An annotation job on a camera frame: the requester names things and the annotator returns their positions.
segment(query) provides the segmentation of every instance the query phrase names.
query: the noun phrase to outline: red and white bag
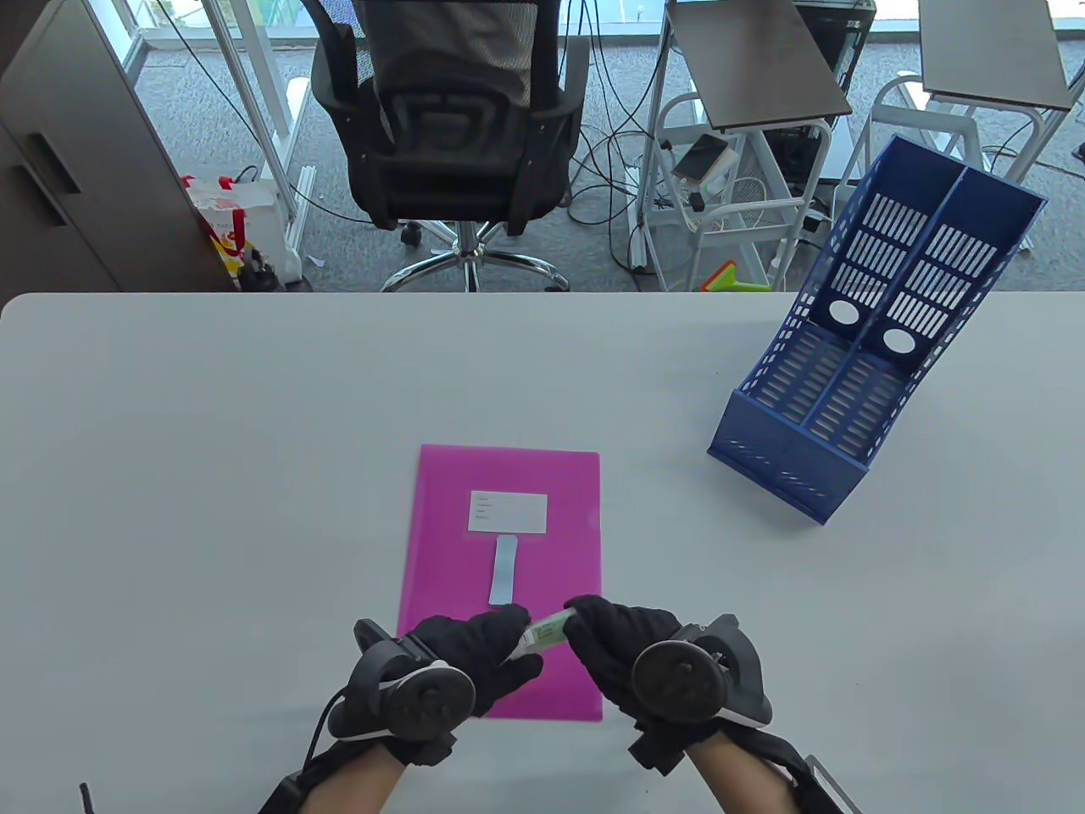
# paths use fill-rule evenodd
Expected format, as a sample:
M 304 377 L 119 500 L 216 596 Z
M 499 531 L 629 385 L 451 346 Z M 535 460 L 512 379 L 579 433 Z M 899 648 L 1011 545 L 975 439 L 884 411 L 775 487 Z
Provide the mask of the red and white bag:
M 214 182 L 192 176 L 181 181 L 234 283 L 246 249 L 257 249 L 280 282 L 302 279 L 302 260 L 286 245 L 286 224 L 272 181 L 238 182 L 226 176 Z

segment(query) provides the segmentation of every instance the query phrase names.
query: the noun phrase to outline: black glove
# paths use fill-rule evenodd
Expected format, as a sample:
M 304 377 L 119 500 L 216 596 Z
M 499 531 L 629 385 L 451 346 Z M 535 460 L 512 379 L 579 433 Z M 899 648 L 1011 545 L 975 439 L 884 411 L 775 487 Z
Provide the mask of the black glove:
M 482 717 L 499 699 L 538 678 L 542 672 L 541 656 L 524 656 L 505 663 L 531 623 L 531 614 L 524 608 L 510 605 L 480 613 L 467 622 L 431 616 L 411 635 L 437 658 L 468 674 L 475 686 L 471 714 Z
M 630 751 L 648 768 L 667 774 L 687 747 L 719 730 L 715 721 L 674 724 L 651 714 L 633 690 L 633 665 L 648 647 L 673 637 L 681 624 L 669 611 L 626 608 L 599 596 L 565 602 L 576 611 L 565 622 L 565 638 L 588 670 L 588 675 L 611 703 L 637 722 L 644 733 Z

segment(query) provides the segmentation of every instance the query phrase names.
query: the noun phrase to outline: black wrist strap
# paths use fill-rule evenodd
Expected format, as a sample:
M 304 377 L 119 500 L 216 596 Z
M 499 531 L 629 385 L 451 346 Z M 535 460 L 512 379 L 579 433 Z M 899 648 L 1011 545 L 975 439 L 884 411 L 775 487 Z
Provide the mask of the black wrist strap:
M 259 814 L 296 814 L 312 789 L 379 742 L 379 740 L 336 742 L 327 752 L 314 758 L 305 770 L 283 777 L 271 792 L 271 797 L 260 807 Z
M 742 751 L 786 770 L 794 781 L 792 796 L 802 814 L 841 814 L 814 776 L 814 770 L 783 738 L 720 718 L 693 726 L 646 721 L 638 722 L 637 729 L 643 734 L 629 747 L 629 753 L 644 768 L 654 768 L 664 777 L 681 763 L 686 749 L 718 732 Z

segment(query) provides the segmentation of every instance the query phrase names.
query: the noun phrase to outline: pink folder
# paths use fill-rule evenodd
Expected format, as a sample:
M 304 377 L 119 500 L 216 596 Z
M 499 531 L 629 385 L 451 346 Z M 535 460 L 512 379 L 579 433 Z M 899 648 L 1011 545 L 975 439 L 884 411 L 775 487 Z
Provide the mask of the pink folder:
M 471 492 L 547 495 L 545 535 L 518 534 L 513 601 L 541 620 L 566 599 L 602 590 L 599 455 L 541 449 L 422 447 L 414 487 L 399 635 L 423 619 L 492 610 L 497 535 L 469 532 Z M 544 656 L 542 675 L 490 717 L 601 721 L 602 697 L 567 646 Z

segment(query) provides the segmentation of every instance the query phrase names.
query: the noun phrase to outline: circular hole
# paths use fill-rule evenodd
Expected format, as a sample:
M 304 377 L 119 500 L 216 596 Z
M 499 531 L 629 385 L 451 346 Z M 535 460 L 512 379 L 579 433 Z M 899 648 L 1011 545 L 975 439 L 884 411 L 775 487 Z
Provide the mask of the circular hole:
M 895 354 L 910 354 L 916 349 L 916 340 L 899 328 L 890 328 L 882 339 L 885 341 L 885 347 Z
M 833 300 L 829 303 L 829 316 L 841 325 L 855 325 L 859 321 L 859 309 L 846 300 Z

